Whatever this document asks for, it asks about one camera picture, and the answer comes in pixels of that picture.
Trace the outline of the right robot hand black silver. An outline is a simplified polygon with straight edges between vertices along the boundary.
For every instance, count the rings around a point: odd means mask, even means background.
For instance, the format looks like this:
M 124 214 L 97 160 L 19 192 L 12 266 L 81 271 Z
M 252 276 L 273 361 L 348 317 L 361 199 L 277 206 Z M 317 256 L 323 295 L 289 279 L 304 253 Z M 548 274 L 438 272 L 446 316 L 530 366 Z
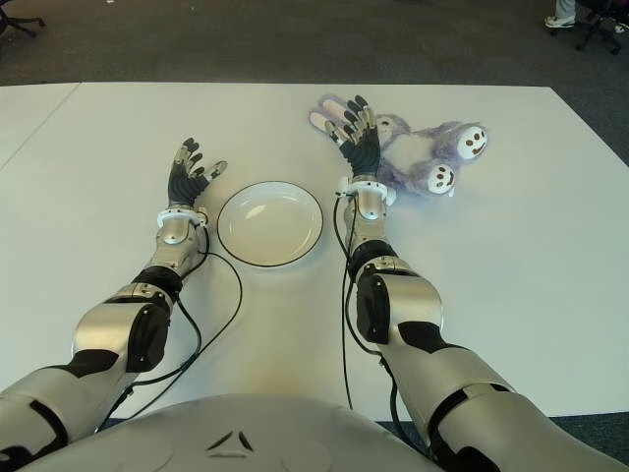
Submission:
M 327 96 L 320 103 L 326 113 L 323 131 L 350 164 L 353 176 L 374 177 L 381 161 L 380 143 L 372 107 L 356 95 L 343 101 Z

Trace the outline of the left robot hand black silver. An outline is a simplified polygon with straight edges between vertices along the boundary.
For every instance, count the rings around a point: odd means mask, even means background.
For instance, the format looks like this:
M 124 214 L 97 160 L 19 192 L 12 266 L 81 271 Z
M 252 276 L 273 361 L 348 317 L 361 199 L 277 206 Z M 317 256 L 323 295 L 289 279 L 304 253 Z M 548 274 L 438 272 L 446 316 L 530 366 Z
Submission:
M 168 204 L 180 207 L 194 207 L 197 198 L 205 189 L 222 175 L 228 163 L 225 160 L 203 166 L 200 144 L 194 138 L 187 138 L 177 149 L 168 177 Z

